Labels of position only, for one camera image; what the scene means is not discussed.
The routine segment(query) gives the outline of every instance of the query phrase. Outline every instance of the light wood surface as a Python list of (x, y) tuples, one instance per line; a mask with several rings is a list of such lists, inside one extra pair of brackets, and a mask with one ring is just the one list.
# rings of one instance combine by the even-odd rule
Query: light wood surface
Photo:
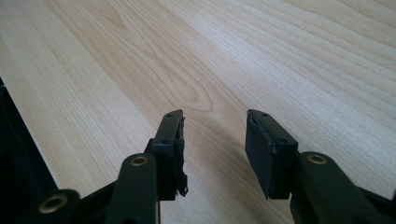
[(292, 223), (249, 167), (249, 108), (358, 186), (396, 188), (392, 0), (2, 0), (0, 76), (58, 186), (82, 196), (183, 109), (191, 191), (163, 223)]

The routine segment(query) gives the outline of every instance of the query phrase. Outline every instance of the black plastic part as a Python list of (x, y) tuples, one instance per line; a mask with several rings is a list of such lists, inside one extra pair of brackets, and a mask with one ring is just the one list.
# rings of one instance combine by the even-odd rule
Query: black plastic part
[(389, 220), (392, 220), (393, 223), (396, 223), (396, 192), (393, 194), (393, 199), (389, 200), (367, 189), (360, 190), (378, 212), (382, 213)]
[(298, 143), (270, 115), (247, 112), (246, 153), (266, 199), (288, 199)]
[(290, 211), (296, 224), (318, 224), (317, 215), (299, 179), (296, 179), (294, 183), (290, 200)]
[(97, 190), (79, 201), (78, 217), (81, 223), (103, 223), (116, 182)]
[(32, 203), (18, 223), (68, 224), (79, 223), (76, 216), (79, 195), (71, 189), (59, 189)]
[[(295, 172), (318, 224), (388, 223), (330, 157), (317, 152), (304, 152)], [(296, 213), (296, 207), (291, 212), (294, 217), (301, 216)]]
[(122, 163), (105, 223), (154, 224), (159, 220), (155, 157), (134, 154)]
[(183, 172), (183, 125), (182, 110), (163, 116), (151, 149), (146, 150), (157, 160), (160, 201), (173, 201), (177, 190), (182, 196), (188, 192), (187, 176)]

